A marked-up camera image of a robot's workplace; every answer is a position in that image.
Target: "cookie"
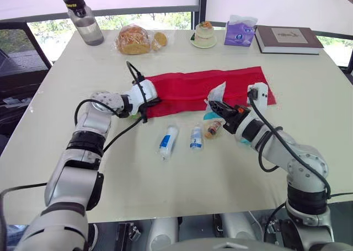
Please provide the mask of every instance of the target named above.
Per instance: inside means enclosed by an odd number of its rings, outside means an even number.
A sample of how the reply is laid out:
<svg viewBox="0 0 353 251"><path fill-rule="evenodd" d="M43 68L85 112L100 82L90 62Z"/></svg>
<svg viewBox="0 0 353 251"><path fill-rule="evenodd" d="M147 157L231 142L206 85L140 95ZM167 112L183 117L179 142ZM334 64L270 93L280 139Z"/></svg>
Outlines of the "cookie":
<svg viewBox="0 0 353 251"><path fill-rule="evenodd" d="M167 44L167 37L161 33L161 32L157 32L155 35L154 35L154 39L159 43L161 44L162 46L165 46Z"/></svg>

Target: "purple tissue box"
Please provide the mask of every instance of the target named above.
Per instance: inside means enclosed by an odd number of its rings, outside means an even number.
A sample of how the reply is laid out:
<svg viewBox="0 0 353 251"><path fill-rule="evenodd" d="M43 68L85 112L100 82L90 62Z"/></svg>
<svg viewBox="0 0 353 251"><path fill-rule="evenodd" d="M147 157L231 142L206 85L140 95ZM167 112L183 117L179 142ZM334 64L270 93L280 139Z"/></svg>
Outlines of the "purple tissue box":
<svg viewBox="0 0 353 251"><path fill-rule="evenodd" d="M229 25L228 21L226 29L224 45L235 45L243 47L249 47L251 45L255 34L254 26L247 26L244 23Z"/></svg>

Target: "book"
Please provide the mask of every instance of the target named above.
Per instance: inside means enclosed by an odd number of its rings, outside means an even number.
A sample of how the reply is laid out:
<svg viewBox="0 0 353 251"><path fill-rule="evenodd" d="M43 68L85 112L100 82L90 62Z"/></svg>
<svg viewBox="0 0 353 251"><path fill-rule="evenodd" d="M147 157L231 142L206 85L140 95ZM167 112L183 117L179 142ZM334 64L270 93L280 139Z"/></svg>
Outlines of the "book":
<svg viewBox="0 0 353 251"><path fill-rule="evenodd" d="M324 47L310 28L259 25L255 37L264 54L319 54Z"/></svg>

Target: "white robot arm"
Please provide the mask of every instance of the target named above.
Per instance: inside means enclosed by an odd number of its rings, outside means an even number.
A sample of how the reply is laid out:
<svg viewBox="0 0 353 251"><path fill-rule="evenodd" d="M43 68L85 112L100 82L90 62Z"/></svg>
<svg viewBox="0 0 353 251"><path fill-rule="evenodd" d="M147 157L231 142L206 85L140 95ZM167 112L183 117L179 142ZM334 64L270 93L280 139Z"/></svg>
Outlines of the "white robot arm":
<svg viewBox="0 0 353 251"><path fill-rule="evenodd" d="M147 102L157 99L151 81L140 81ZM135 115L145 103L137 84L125 94L95 93L92 99L112 108L120 117ZM88 250L85 211L100 198L104 176L99 164L113 113L98 103L88 103L71 140L45 189L47 208L25 231L16 250Z"/></svg>
<svg viewBox="0 0 353 251"><path fill-rule="evenodd" d="M267 105L268 88L263 83L249 86L254 109L263 109ZM258 117L253 110L245 106L231 107L223 102L210 102L212 110L226 121L224 128L235 134L236 139L244 138L251 143L251 147L259 152L261 157L277 167L263 170L271 172L280 167L287 175L288 199L286 209L291 218L291 226L295 228L302 242L304 250L318 243L334 241L330 221L330 210L327 206L327 192L322 181L328 175L328 166L322 155L313 147L299 145L281 127L276 128L289 148L304 162L301 164L284 148L279 139Z"/></svg>

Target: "blue label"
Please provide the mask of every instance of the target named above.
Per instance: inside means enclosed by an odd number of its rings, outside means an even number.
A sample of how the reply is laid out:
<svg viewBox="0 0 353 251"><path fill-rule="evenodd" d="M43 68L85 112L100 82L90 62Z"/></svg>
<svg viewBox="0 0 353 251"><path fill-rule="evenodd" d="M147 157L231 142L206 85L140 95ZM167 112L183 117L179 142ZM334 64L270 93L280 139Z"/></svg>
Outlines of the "blue label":
<svg viewBox="0 0 353 251"><path fill-rule="evenodd" d="M161 143L159 145L159 148L166 147L169 139L170 139L170 135L165 135L165 137L163 138L163 140L161 141Z"/></svg>
<svg viewBox="0 0 353 251"><path fill-rule="evenodd" d="M191 143L190 144L190 148L193 148L193 147L198 147L198 148L201 148L202 147L202 144L200 144L200 143Z"/></svg>

